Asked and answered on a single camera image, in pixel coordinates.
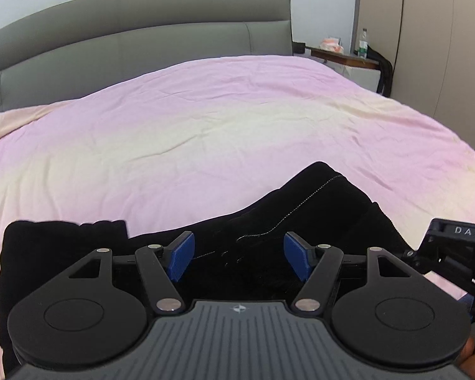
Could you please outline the person's hand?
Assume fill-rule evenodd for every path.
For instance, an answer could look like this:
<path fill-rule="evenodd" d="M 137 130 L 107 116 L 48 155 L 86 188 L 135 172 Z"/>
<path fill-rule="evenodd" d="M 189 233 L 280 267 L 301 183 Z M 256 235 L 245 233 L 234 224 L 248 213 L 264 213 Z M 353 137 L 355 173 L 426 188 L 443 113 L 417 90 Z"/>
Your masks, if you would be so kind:
<path fill-rule="evenodd" d="M 475 340 L 467 340 L 458 359 L 459 368 L 469 377 L 475 379 Z"/>

